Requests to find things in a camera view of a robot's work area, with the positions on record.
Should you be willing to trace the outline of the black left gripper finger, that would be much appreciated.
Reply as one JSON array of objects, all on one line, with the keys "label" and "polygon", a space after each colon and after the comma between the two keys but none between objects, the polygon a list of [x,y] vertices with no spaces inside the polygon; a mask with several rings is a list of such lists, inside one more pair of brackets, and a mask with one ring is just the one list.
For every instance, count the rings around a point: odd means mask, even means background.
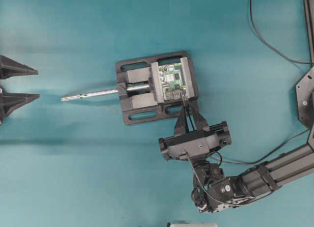
[{"label": "black left gripper finger", "polygon": [[1,93],[0,94],[0,123],[16,109],[38,99],[39,94]]},{"label": "black left gripper finger", "polygon": [[8,79],[16,76],[38,75],[38,71],[18,63],[3,55],[0,56],[0,78]]}]

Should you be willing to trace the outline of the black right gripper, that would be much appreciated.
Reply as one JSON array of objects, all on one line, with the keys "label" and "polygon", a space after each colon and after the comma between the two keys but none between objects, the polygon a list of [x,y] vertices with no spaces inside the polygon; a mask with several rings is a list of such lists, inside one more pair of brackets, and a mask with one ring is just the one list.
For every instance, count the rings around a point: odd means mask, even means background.
[{"label": "black right gripper", "polygon": [[185,107],[181,110],[174,127],[174,136],[158,139],[162,156],[168,160],[199,160],[209,157],[226,145],[231,144],[227,122],[209,127],[199,113],[197,101],[189,101],[188,118],[194,131],[189,132]]}]

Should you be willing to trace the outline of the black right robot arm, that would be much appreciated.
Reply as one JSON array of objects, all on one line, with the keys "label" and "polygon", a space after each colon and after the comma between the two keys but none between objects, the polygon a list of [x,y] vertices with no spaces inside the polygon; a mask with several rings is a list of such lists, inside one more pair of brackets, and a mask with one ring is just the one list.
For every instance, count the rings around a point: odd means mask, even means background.
[{"label": "black right robot arm", "polygon": [[314,171],[314,131],[307,142],[270,161],[253,164],[237,176],[226,176],[219,163],[207,159],[231,143],[225,121],[209,126],[192,105],[182,105],[174,135],[159,139],[166,161],[187,161],[193,171],[191,199],[199,212],[219,212],[254,203]]}]

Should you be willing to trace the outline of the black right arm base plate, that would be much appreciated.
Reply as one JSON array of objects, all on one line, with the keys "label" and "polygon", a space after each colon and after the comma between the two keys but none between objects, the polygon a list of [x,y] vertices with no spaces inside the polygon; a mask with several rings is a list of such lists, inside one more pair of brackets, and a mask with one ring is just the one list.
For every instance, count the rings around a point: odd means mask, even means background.
[{"label": "black right arm base plate", "polygon": [[314,123],[314,68],[312,67],[297,83],[296,98],[298,117],[308,129]]}]

